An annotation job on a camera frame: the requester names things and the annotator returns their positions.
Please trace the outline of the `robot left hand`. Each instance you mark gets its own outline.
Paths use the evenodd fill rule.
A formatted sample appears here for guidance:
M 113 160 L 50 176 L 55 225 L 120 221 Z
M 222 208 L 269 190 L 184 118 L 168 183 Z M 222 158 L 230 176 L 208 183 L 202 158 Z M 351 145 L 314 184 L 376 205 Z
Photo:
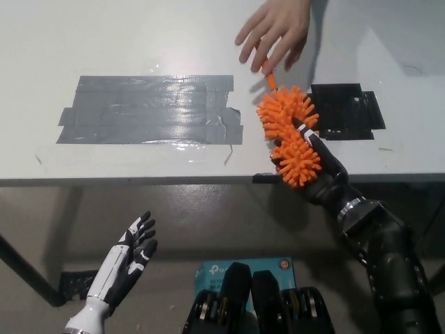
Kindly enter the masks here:
M 114 310 L 132 290 L 155 254 L 156 221 L 151 212 L 138 217 L 111 247 L 88 291 L 88 298 L 103 301 Z

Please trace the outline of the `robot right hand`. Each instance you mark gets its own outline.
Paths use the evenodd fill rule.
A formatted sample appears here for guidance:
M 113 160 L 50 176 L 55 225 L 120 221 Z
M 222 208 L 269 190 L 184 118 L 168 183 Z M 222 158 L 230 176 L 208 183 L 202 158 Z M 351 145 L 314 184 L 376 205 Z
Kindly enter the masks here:
M 322 206 L 332 218 L 341 222 L 350 210 L 364 201 L 364 196 L 350 185 L 347 170 L 318 134 L 297 118 L 293 118 L 292 123 L 305 143 L 321 158 L 317 178 L 302 187 L 303 198 Z

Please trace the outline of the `person's bare hand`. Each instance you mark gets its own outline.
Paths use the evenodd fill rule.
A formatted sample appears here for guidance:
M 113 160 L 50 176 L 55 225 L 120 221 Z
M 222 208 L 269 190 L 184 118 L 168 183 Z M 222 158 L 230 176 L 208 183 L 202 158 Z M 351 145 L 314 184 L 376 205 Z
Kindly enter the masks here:
M 239 62 L 254 56 L 250 70 L 269 75 L 284 63 L 290 70 L 302 54 L 309 33 L 312 2 L 308 0 L 265 1 L 245 22 L 235 38 L 241 46 Z

